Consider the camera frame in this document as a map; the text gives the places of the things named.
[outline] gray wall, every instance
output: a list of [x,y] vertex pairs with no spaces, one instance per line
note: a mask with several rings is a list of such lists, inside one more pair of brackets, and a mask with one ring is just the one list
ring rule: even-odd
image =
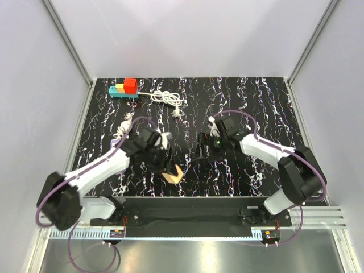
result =
[[364,268],[364,1],[342,1],[293,83],[315,154]]
[[286,76],[330,0],[52,0],[93,78]]
[[0,271],[23,272],[35,204],[62,171],[86,85],[39,0],[0,1]]

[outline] black marble tabletop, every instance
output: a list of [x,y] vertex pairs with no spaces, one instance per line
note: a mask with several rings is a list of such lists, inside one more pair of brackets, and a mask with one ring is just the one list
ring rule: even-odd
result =
[[[300,146],[303,139],[282,78],[142,78],[140,92],[177,92],[184,99],[182,116],[174,119],[174,108],[150,98],[114,100],[109,87],[122,78],[98,79],[90,102],[73,169],[80,168],[110,149],[110,141],[124,114],[151,118],[162,131],[170,131],[177,152],[176,163],[184,172],[179,185],[168,184],[150,173],[145,164],[134,164],[121,175],[113,175],[95,187],[91,196],[269,196],[279,188],[278,171],[270,165],[233,152],[215,163],[191,158],[197,134],[207,131],[208,118],[221,110],[238,109],[258,122],[259,134],[286,146]],[[238,114],[232,119],[242,127],[253,123]]]

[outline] coiled white cable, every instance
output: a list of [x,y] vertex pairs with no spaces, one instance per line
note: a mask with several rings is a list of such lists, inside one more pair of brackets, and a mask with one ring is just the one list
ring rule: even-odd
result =
[[131,120],[133,115],[131,113],[126,113],[124,116],[124,121],[118,127],[117,132],[113,135],[117,139],[121,139],[126,132],[128,132],[129,128],[131,127]]
[[139,95],[150,96],[150,99],[155,102],[163,102],[174,106],[176,109],[172,112],[172,116],[175,118],[180,117],[179,106],[182,106],[183,100],[181,100],[178,93],[170,93],[169,91],[154,91],[153,93],[138,93]]

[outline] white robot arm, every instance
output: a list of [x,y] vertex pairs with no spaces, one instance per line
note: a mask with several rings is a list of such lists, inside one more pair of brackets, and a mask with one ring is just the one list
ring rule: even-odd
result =
[[211,130],[200,133],[196,148],[196,159],[218,160],[228,150],[254,156],[279,171],[282,187],[265,200],[261,210],[266,217],[273,217],[287,208],[300,205],[322,188],[321,180],[306,165],[292,154],[297,154],[309,162],[326,178],[308,147],[286,147],[254,135],[235,126],[230,117],[215,120],[209,118]]
[[75,171],[61,176],[50,174],[37,202],[42,200],[63,181],[75,177],[54,193],[42,207],[45,216],[59,229],[66,230],[77,221],[100,218],[110,222],[121,220],[117,214],[121,204],[112,197],[86,197],[86,194],[111,175],[126,170],[132,162],[146,162],[153,172],[177,176],[173,149],[168,147],[170,133],[160,133],[152,128],[143,128],[140,134],[126,139],[120,148],[112,148],[105,155]]

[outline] wooden block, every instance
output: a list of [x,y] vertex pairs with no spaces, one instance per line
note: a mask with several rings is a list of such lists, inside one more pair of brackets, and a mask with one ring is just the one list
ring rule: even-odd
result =
[[119,93],[125,93],[124,84],[117,84],[115,87],[118,89]]
[[177,172],[178,172],[177,176],[169,175],[167,173],[162,172],[162,175],[163,175],[164,179],[166,179],[166,181],[168,183],[174,184],[174,185],[177,185],[181,181],[181,179],[183,177],[183,171],[181,170],[180,166],[178,166],[176,164],[176,168],[177,168]]

